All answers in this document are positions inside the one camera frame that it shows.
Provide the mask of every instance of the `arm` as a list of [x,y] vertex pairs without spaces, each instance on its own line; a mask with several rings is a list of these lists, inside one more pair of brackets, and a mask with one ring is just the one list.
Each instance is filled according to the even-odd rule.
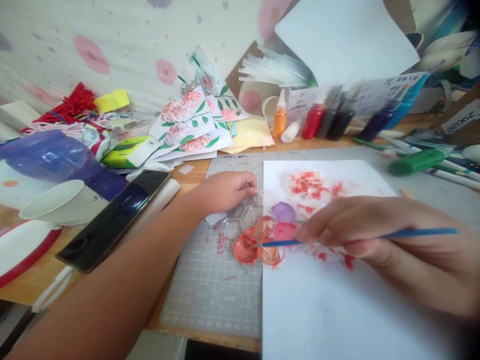
[[256,185],[252,173],[222,172],[174,200],[57,303],[6,359],[125,359],[200,221],[255,195]]

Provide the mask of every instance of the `cutting mat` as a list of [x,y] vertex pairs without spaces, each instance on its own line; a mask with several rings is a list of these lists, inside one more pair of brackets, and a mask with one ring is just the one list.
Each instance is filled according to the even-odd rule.
[[[222,156],[212,159],[207,176],[222,171],[250,171],[262,186],[264,160],[349,159],[367,161],[395,191],[410,190],[419,201],[467,223],[480,234],[477,192],[425,173],[394,177],[386,171],[389,161],[379,151],[366,147]],[[237,231],[235,226],[227,227],[225,236],[219,236],[218,229],[202,221],[178,259],[159,318],[161,324],[260,337],[262,265],[242,267],[234,259],[228,241],[235,241]]]

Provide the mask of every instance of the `wooden desk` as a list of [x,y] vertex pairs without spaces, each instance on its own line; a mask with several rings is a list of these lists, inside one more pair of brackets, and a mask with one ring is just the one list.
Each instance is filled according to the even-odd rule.
[[[406,123],[398,126],[399,131],[408,132],[414,128],[426,128],[433,121],[432,117],[425,115],[412,115],[406,119]],[[326,149],[326,148],[345,148],[355,146],[350,137],[344,137],[340,141],[328,140],[303,140],[300,137],[295,138],[290,143],[281,143],[277,141],[276,145],[267,146],[266,152],[280,151],[296,151],[310,149]],[[243,153],[262,152],[261,147],[249,148]],[[210,159],[189,161],[194,168],[188,174],[182,174],[177,170],[172,171],[172,177],[180,183],[180,191],[176,197],[182,196],[193,188],[197,187],[205,178],[210,165]],[[0,225],[12,227],[23,220],[18,218],[18,211],[11,208],[0,206]],[[64,268],[64,264],[55,259],[55,254],[63,249],[68,242],[80,232],[79,229],[64,227],[63,231],[50,248],[50,250],[35,263],[29,270],[19,276],[8,285],[0,288],[0,300],[6,300],[13,303],[25,304],[32,306],[42,292],[54,281],[55,276]],[[183,329],[169,325],[160,325],[159,318],[167,296],[168,289],[172,280],[174,269],[172,268],[163,288],[158,297],[155,307],[152,309],[148,321],[145,325],[146,329],[165,332],[173,335],[187,337],[202,342],[217,344],[221,346],[248,350],[253,352],[261,351],[261,341],[259,339],[225,335],[212,333],[202,330]],[[74,286],[84,275],[75,272],[69,288]]]

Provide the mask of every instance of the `black smartphone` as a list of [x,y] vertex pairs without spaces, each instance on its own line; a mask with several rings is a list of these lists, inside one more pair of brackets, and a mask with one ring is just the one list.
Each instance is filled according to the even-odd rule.
[[170,177],[169,172],[144,170],[56,254],[56,258],[81,273],[91,272],[113,250]]

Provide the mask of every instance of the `paintbrush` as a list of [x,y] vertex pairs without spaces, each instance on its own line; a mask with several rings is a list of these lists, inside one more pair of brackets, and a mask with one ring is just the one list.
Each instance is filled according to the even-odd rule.
[[[411,237],[421,237],[421,236],[431,236],[431,235],[452,235],[459,234],[460,230],[455,227],[435,227],[430,229],[405,229],[400,231],[395,231],[386,235],[379,236],[379,238],[386,239],[395,239],[395,238],[411,238]],[[253,248],[274,248],[274,247],[284,247],[290,245],[301,244],[298,240],[283,240],[283,241],[270,241],[270,242],[261,242],[253,245]]]

